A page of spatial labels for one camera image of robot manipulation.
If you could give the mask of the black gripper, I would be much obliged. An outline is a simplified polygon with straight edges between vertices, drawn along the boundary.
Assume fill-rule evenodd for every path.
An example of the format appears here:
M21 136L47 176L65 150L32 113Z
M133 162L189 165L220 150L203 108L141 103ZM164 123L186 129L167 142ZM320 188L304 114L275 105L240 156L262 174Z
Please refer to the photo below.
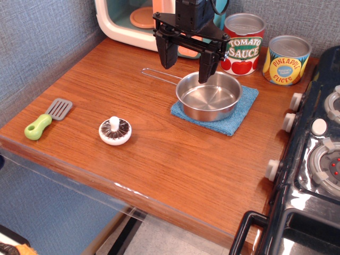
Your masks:
M226 13L229 1L176 1L176 13L153 14L154 36L160 62L170 69L177 61L179 46L201 54L199 83L215 74L219 58L226 57L230 36L215 25L214 18Z

